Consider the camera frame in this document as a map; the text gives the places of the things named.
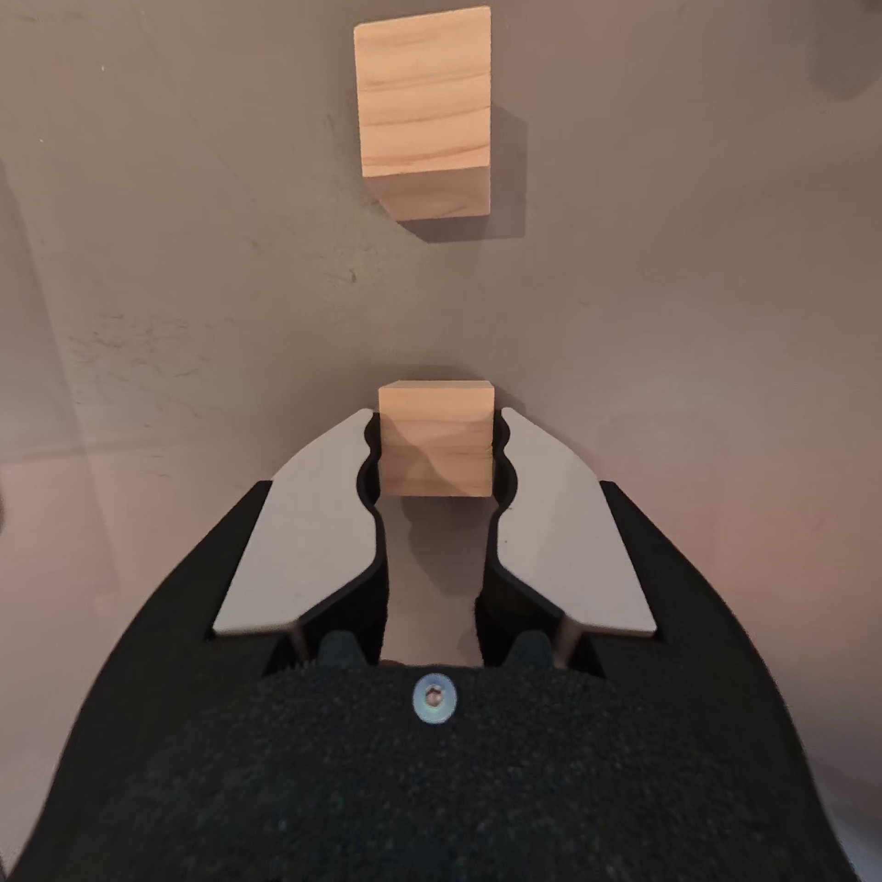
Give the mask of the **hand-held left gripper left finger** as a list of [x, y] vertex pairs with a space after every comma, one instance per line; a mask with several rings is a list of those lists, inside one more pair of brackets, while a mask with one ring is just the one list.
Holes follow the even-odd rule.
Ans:
[[380, 656], [388, 560], [379, 415], [363, 408], [303, 447], [271, 486], [213, 623], [218, 637], [298, 633], [301, 655], [350, 632]]

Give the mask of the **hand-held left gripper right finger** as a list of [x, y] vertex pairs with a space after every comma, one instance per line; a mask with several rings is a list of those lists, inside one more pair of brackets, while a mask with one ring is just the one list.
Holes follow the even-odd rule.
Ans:
[[493, 423], [491, 515], [475, 626], [503, 664], [521, 634], [654, 639], [656, 619], [594, 471], [512, 407]]

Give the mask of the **wooden cube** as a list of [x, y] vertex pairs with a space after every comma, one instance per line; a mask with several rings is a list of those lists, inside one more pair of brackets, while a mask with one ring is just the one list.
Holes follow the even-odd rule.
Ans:
[[399, 380], [379, 389], [380, 488], [398, 498], [489, 498], [495, 387]]
[[362, 179], [397, 222], [491, 213], [491, 8], [354, 28]]

